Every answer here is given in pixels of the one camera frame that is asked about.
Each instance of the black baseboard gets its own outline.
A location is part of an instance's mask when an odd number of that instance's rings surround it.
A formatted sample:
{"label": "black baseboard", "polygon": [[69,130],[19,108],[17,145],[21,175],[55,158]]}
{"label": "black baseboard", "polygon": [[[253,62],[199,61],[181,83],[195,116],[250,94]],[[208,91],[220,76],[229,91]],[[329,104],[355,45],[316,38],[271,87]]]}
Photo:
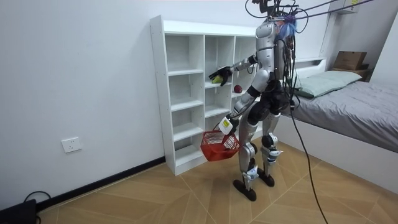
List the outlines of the black baseboard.
{"label": "black baseboard", "polygon": [[59,203],[64,202],[66,200],[70,200],[70,199],[72,199],[74,197],[77,197],[79,195],[91,192],[91,191],[93,191],[95,189],[98,189],[100,187],[103,187],[105,185],[112,184],[115,181],[118,181],[118,180],[121,180],[123,178],[129,177],[129,176],[134,175],[134,174],[136,174],[138,172],[141,172],[141,171],[144,171],[144,170],[149,169],[151,167],[154,167],[156,165],[159,165],[159,164],[161,164],[161,163],[163,163],[165,161],[166,161],[165,157],[163,156],[163,157],[160,157],[158,159],[154,159],[153,161],[146,162],[144,164],[141,164],[139,166],[133,167],[133,168],[128,169],[128,170],[125,170],[125,171],[120,172],[118,174],[115,174],[115,175],[112,175],[110,177],[104,178],[102,180],[96,181],[94,183],[88,184],[86,186],[79,187],[78,189],[71,190],[71,191],[66,192],[64,194],[52,197],[52,198],[50,198],[48,200],[44,200],[44,201],[39,202],[37,204],[36,210],[37,210],[37,212],[40,212],[40,211],[45,210],[46,208],[49,208],[49,207],[51,207],[53,205],[59,204]]}

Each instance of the robot leg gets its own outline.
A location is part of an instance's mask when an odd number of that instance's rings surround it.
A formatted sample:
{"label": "robot leg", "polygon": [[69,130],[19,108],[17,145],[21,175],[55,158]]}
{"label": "robot leg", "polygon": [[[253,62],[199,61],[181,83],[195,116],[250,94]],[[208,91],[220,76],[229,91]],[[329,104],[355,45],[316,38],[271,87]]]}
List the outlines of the robot leg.
{"label": "robot leg", "polygon": [[282,151],[277,150],[276,148],[278,139],[273,134],[279,117],[280,113],[277,115],[270,113],[262,122],[263,136],[261,139],[261,154],[264,170],[258,169],[258,174],[260,179],[270,187],[275,186],[275,181],[271,176],[272,166],[276,163],[276,159],[282,153]]}
{"label": "robot leg", "polygon": [[256,192],[252,189],[252,182],[258,177],[256,160],[256,146],[250,143],[258,124],[251,125],[248,123],[249,112],[252,105],[244,114],[239,126],[239,142],[241,149],[239,150],[239,168],[242,172],[242,181],[234,180],[234,187],[244,194],[250,201],[256,201]]}

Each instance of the gray pillow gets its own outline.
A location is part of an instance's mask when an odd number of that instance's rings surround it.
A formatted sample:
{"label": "gray pillow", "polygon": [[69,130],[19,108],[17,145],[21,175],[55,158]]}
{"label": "gray pillow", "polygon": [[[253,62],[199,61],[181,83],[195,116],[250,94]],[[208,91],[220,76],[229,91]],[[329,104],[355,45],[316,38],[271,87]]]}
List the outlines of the gray pillow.
{"label": "gray pillow", "polygon": [[315,98],[340,90],[359,79],[361,76],[353,72],[327,71],[301,79],[302,88],[297,94],[306,98]]}

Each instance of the red basket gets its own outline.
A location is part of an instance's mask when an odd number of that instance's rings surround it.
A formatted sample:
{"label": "red basket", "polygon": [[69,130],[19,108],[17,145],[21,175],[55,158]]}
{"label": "red basket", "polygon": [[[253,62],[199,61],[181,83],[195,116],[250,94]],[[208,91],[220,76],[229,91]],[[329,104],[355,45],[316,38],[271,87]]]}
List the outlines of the red basket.
{"label": "red basket", "polygon": [[235,134],[225,136],[220,130],[205,131],[200,148],[208,161],[229,159],[240,149]]}

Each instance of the white wall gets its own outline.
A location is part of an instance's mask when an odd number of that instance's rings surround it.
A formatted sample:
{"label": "white wall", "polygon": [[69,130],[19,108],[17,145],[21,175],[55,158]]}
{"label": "white wall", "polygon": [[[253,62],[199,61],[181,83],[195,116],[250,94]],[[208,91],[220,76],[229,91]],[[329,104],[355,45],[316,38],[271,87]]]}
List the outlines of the white wall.
{"label": "white wall", "polygon": [[331,68],[338,52],[344,50],[367,52],[364,63],[374,68],[397,11],[397,0],[378,0],[360,5],[356,14],[340,15],[334,30],[338,37],[328,55],[328,67]]}
{"label": "white wall", "polygon": [[395,67],[398,51],[398,16],[391,27],[384,48],[381,52],[379,62],[374,69],[371,83],[383,85],[398,85],[398,72]]}
{"label": "white wall", "polygon": [[[164,155],[149,32],[159,14],[261,23],[244,1],[0,0],[0,209]],[[325,22],[310,21],[308,40],[322,37]],[[66,155],[60,141],[75,136],[83,150]]]}

